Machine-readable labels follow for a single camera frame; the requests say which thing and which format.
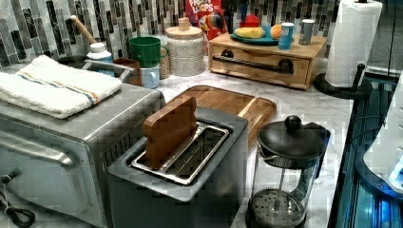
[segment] silver toaster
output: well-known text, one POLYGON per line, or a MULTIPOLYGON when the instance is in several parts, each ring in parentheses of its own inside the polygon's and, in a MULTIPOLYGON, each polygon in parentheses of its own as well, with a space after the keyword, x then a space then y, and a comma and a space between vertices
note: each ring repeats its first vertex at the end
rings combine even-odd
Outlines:
POLYGON ((25 200, 111 227, 107 168, 143 136, 165 105, 158 90, 122 84, 95 106, 59 120, 0 101, 0 175, 25 200))

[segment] striped towel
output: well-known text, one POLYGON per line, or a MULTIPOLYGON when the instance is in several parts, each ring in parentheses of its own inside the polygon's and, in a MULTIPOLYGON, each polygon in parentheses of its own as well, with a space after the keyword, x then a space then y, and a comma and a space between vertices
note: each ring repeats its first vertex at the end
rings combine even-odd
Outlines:
POLYGON ((63 66, 42 55, 15 74, 0 73, 0 99, 64 119, 99 103, 121 84, 119 79, 63 66))

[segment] paper towel holder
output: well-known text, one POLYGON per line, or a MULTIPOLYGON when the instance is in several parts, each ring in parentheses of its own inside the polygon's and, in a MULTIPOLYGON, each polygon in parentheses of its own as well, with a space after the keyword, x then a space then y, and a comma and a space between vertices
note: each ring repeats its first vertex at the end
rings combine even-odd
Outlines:
POLYGON ((371 96, 373 86, 370 82, 362 80, 360 86, 358 86, 361 77, 363 77, 363 71, 365 65, 359 64, 356 67, 356 74, 353 85, 351 87, 340 87, 329 84, 325 79, 325 73, 321 73, 314 79, 314 87, 320 92, 332 97, 350 100, 362 100, 371 96))

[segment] marble countertop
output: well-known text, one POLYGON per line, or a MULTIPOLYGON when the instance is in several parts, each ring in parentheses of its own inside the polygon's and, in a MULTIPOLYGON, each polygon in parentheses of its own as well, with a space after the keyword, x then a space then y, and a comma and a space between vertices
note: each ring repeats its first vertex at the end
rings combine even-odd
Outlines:
MULTIPOLYGON (((211 73, 206 69, 203 73, 191 77, 170 76, 161 80, 159 89, 165 99, 172 98, 187 90, 191 86, 208 85, 229 89, 239 93, 269 99, 277 104, 277 114, 273 122, 284 121, 289 115, 298 115, 303 124, 315 122, 326 127, 331 132, 320 176, 315 180, 308 203, 306 228, 327 227, 333 198, 335 195, 337 174, 342 160, 344 143, 347 136, 348 125, 353 108, 352 100, 341 100, 318 92, 313 86, 307 90, 296 90, 279 85, 254 82, 240 78, 229 77, 211 73)), ((256 146, 249 151, 247 171, 247 194, 240 207, 231 228, 243 228, 244 213, 248 198, 251 195, 254 158, 256 146)), ((33 208, 37 216, 32 227, 91 227, 90 225, 70 216, 61 215, 44 208, 29 205, 19 199, 15 205, 23 208, 33 208)), ((13 228, 13 223, 0 213, 0 227, 13 228)))

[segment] french press lid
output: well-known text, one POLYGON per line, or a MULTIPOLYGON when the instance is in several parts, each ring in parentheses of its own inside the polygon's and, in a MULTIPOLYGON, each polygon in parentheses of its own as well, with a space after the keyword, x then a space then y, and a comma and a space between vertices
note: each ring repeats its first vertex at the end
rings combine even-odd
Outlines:
POLYGON ((330 132, 316 123, 301 123, 298 116, 284 122, 269 123, 258 135, 262 156, 271 165, 282 168, 310 167, 327 147, 330 132))

